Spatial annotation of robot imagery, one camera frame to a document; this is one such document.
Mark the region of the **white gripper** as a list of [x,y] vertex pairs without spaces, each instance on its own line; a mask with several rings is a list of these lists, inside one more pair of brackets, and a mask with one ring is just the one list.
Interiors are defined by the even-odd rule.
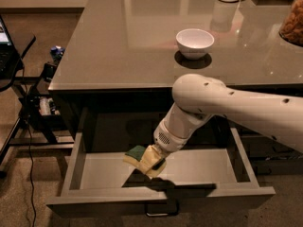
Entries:
[[163,121],[155,129],[153,139],[155,145],[149,145],[145,149],[138,164],[138,169],[150,178],[157,177],[166,166],[166,158],[160,148],[167,152],[175,152],[180,150],[187,142],[187,138],[172,134]]

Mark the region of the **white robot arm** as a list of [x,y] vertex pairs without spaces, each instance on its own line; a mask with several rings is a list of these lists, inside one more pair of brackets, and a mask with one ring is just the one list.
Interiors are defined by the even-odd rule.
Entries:
[[303,151],[303,98],[254,93],[228,88],[218,79],[196,74],[178,78],[172,86],[173,105],[159,123],[137,165],[144,174],[160,174],[170,154],[180,150],[191,135],[212,116],[225,117],[245,128]]

